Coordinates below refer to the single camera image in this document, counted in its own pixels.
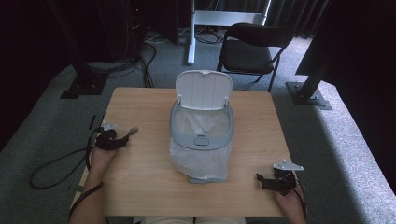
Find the white bin lid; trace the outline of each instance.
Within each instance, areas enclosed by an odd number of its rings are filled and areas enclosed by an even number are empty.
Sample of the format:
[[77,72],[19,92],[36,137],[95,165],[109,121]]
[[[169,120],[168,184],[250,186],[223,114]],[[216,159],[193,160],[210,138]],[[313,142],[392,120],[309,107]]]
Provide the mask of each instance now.
[[177,99],[189,109],[216,110],[228,104],[233,81],[221,72],[192,70],[176,80]]

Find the stand base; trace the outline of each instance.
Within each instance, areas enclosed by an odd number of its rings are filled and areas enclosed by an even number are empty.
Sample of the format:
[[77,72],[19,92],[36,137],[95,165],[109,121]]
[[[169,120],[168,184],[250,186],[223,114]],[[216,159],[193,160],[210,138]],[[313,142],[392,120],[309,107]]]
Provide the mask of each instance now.
[[303,82],[287,82],[289,93],[296,105],[317,105],[321,110],[332,110],[329,101],[326,101],[319,90],[315,90],[309,99],[301,98],[297,93],[304,85]]
[[97,74],[90,86],[80,85],[78,76],[74,79],[68,91],[64,91],[61,99],[78,99],[80,95],[100,95],[106,85],[109,73]]

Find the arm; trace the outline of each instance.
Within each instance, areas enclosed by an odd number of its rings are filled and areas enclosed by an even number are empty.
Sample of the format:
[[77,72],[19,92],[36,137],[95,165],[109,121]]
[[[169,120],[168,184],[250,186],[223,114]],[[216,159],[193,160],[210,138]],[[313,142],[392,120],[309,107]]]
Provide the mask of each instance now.
[[[300,195],[303,195],[300,186],[295,189]],[[290,224],[306,224],[301,201],[293,190],[286,196],[274,191],[274,196]]]
[[[117,150],[105,151],[94,148],[91,154],[91,170],[88,173],[83,192],[101,184],[108,165],[111,163]],[[70,217],[70,223],[103,223],[103,188],[86,197],[76,207]]]

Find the black chair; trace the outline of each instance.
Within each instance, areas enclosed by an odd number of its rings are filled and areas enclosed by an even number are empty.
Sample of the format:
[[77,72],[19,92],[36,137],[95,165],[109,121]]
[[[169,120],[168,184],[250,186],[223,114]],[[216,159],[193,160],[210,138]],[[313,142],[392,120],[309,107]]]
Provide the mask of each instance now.
[[[224,35],[218,71],[259,76],[255,82],[272,72],[268,87],[268,91],[271,91],[280,54],[292,39],[293,31],[286,27],[237,23],[229,27]],[[270,47],[277,47],[274,58],[271,56]]]

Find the table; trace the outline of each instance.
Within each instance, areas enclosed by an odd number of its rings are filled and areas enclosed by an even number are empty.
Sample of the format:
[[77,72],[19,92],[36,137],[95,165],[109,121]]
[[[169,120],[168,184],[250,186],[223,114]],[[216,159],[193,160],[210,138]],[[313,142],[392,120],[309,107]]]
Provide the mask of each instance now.
[[191,0],[191,33],[188,64],[195,61],[195,25],[232,26],[238,22],[264,25],[271,0],[265,0],[262,13],[204,11],[195,10],[195,0]]
[[[272,166],[290,154],[269,92],[233,91],[233,151],[224,183],[191,184],[169,156],[174,89],[117,88],[104,120],[130,138],[104,178],[106,216],[282,217],[272,191],[255,174],[273,178]],[[83,186],[87,172],[80,185]]]

